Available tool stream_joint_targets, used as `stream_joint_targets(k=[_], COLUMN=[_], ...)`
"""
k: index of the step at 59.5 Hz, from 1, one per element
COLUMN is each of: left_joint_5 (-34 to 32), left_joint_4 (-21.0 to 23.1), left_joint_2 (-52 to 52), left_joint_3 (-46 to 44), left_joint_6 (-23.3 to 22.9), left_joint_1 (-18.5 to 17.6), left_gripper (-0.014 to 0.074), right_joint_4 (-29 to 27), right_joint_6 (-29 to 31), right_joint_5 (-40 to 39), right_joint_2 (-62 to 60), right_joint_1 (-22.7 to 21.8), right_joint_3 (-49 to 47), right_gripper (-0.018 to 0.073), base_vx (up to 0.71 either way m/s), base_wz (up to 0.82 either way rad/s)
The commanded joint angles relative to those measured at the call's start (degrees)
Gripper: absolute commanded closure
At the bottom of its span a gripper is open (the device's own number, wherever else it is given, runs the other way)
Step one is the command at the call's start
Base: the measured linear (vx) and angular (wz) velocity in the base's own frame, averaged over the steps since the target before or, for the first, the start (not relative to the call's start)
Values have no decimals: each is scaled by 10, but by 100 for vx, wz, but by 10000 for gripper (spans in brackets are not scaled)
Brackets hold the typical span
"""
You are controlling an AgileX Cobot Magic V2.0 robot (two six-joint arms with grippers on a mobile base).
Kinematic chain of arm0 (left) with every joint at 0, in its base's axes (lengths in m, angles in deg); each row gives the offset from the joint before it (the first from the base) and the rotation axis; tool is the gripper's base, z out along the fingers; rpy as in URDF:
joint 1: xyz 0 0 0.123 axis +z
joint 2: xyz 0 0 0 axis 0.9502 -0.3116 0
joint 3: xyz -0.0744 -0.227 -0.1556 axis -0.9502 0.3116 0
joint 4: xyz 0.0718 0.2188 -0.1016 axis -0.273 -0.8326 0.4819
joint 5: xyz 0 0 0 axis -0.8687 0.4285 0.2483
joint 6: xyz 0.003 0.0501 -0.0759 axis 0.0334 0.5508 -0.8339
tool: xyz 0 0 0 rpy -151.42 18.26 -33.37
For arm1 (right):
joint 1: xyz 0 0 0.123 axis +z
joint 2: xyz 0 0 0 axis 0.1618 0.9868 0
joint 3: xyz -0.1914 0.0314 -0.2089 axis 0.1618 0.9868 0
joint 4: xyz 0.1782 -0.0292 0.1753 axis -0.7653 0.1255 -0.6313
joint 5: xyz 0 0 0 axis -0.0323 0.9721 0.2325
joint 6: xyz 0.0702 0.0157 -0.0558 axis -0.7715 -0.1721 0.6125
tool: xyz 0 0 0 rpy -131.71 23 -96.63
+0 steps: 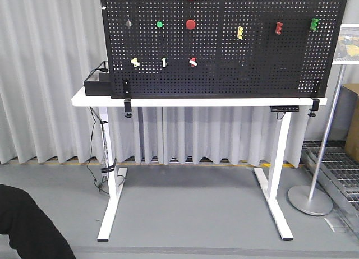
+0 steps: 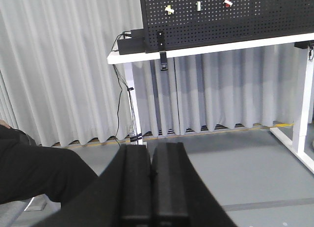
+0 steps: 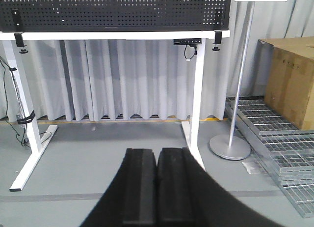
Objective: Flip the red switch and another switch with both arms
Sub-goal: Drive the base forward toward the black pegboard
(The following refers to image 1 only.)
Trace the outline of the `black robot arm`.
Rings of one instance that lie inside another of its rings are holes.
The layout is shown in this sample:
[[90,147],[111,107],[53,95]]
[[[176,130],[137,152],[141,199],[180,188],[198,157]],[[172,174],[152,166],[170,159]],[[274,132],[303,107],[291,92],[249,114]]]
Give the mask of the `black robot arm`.
[[20,258],[75,258],[61,232],[23,189],[1,185],[1,234]]

